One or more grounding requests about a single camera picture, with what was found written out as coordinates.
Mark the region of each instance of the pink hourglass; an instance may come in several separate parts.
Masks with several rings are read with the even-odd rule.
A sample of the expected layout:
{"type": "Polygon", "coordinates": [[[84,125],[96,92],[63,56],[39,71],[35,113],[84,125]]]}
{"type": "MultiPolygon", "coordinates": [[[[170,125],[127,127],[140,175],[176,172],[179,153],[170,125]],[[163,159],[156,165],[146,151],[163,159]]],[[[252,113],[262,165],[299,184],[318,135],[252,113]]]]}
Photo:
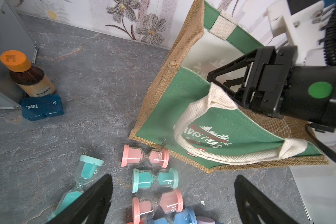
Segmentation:
{"type": "Polygon", "coordinates": [[[166,168],[169,160],[168,149],[153,149],[148,155],[145,155],[141,148],[124,145],[121,167],[125,167],[126,165],[138,165],[143,162],[144,159],[147,159],[152,166],[166,168]]]}
{"type": "Polygon", "coordinates": [[[181,212],[183,210],[183,197],[178,189],[163,193],[159,200],[151,197],[134,197],[132,199],[133,223],[152,219],[155,211],[161,207],[164,213],[181,212]]]}

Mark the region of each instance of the gray metal cabinet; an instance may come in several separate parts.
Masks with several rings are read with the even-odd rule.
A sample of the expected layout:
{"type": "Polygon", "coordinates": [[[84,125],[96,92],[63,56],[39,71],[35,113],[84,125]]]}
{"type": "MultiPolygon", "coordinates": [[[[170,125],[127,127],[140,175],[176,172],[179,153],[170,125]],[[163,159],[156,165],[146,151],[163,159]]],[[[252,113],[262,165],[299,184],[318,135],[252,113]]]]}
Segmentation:
{"type": "MultiPolygon", "coordinates": [[[[14,8],[0,0],[0,55],[8,50],[23,52],[33,63],[37,49],[14,8]]],[[[0,61],[0,109],[20,108],[25,92],[14,83],[9,70],[0,61]]]]}

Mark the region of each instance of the floral wallpaper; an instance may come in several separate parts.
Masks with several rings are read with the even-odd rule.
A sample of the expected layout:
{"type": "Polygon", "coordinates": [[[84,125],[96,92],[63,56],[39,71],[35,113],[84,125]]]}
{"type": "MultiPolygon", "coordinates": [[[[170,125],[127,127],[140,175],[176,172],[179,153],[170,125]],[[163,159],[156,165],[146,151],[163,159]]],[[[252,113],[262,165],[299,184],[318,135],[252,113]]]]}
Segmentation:
{"type": "MultiPolygon", "coordinates": [[[[208,0],[261,43],[272,41],[266,8],[277,0],[208,0]]],[[[170,48],[193,0],[9,0],[21,13],[170,48]]]]}

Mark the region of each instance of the orange bottle cap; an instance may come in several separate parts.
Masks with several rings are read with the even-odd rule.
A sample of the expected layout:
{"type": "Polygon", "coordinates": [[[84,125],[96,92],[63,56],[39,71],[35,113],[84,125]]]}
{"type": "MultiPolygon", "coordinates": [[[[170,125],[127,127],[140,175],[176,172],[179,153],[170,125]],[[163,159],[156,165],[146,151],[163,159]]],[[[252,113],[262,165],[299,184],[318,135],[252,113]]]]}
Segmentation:
{"type": "Polygon", "coordinates": [[[25,72],[31,68],[31,61],[20,51],[5,51],[0,60],[13,72],[25,72]]]}

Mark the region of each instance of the gray marble floor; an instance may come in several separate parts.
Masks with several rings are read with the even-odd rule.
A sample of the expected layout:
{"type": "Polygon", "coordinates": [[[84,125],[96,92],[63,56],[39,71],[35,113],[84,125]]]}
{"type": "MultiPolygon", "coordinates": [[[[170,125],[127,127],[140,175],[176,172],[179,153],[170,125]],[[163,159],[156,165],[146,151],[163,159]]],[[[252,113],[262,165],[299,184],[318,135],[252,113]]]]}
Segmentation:
{"type": "MultiPolygon", "coordinates": [[[[120,167],[123,145],[150,150],[128,135],[168,51],[20,16],[39,47],[36,62],[56,86],[65,114],[30,122],[19,110],[0,110],[0,223],[45,223],[74,187],[73,171],[83,153],[105,161],[99,177],[113,177],[106,223],[130,222],[132,167],[120,167]]],[[[184,203],[197,216],[240,223],[233,183],[243,174],[291,217],[308,223],[288,167],[208,175],[172,157],[169,165],[178,168],[184,203]]]]}

